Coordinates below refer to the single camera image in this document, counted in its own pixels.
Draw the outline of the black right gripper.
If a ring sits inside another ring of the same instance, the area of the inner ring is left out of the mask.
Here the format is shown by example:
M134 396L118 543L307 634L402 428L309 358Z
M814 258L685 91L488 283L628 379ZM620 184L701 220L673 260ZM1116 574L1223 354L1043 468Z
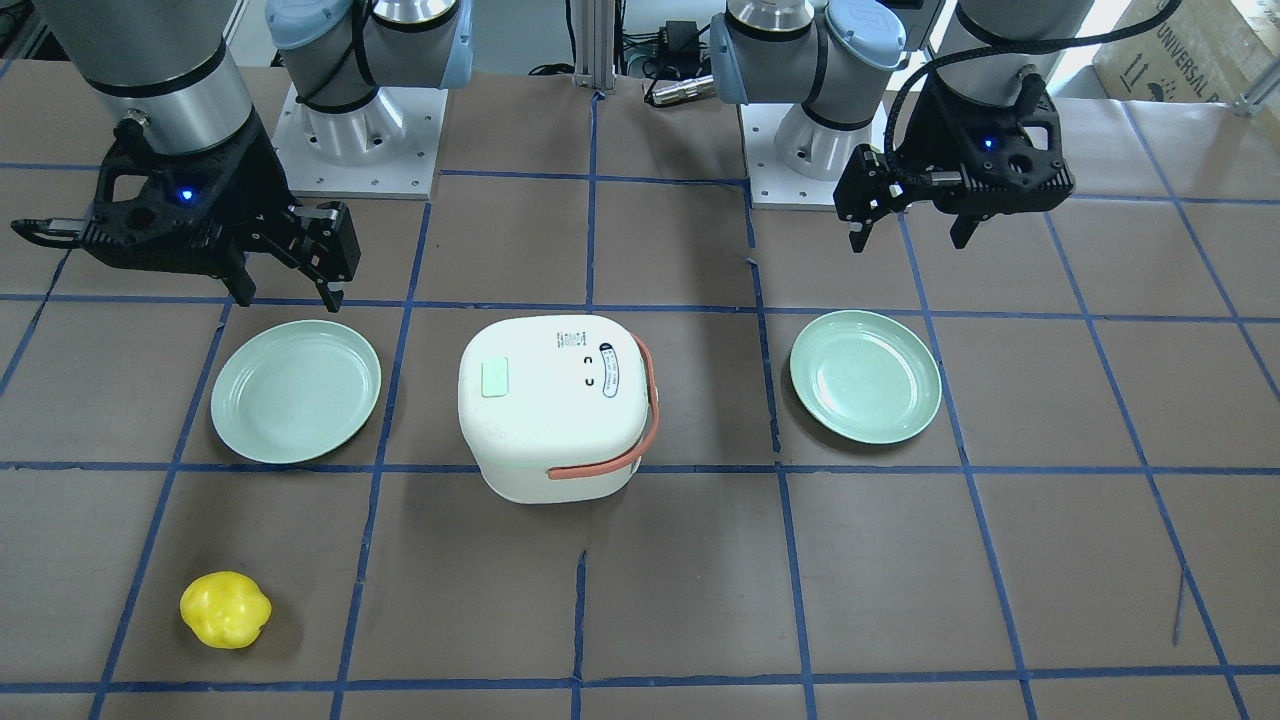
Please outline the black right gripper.
M221 143L198 152L154 152L168 210L154 251L155 269L220 278L241 307L256 284L244 252L266 254L308 278L325 309L338 313L361 249L349 208L338 201L296 205L256 109Z

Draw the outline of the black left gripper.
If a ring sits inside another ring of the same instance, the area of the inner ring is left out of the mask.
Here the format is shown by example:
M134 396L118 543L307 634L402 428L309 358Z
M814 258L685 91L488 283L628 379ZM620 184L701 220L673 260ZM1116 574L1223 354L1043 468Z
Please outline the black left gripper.
M896 147L899 165L909 173L960 177L955 186L937 182L924 191L941 211L955 215L948 237L956 250L964 250L991 215L1041 210L1039 150L1021 126L1041 99L1041 74L1024 70L1015 85L1009 106L988 108L952 91L940 76L931 77ZM882 152L856 145L835 186L833 201L836 215L849 225L851 251L863 252L873 225L905 210L913 197Z

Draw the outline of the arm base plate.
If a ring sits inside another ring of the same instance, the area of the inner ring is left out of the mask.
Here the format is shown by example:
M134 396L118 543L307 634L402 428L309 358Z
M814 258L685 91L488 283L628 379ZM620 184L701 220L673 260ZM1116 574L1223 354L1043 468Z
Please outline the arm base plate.
M294 195L431 197L448 91L384 87L342 114L316 111L297 96L291 87L271 137Z
M774 210L835 209L833 193L855 146L879 151L887 114L877 104L859 129L832 129L813 120L799 104L748 104L739 108L751 204Z

